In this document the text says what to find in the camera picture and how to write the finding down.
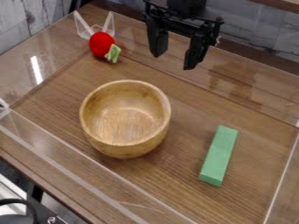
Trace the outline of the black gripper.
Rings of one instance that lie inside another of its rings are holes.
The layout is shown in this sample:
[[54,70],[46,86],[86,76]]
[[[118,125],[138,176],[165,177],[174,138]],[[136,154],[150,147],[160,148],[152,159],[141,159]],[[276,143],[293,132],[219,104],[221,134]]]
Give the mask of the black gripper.
[[[221,26],[224,19],[209,12],[207,0],[144,0],[144,16],[148,18],[146,37],[150,54],[157,58],[168,49],[168,31],[162,23],[198,27],[203,24]],[[203,62],[209,46],[215,46],[212,30],[190,35],[184,55],[184,70],[192,70]]]

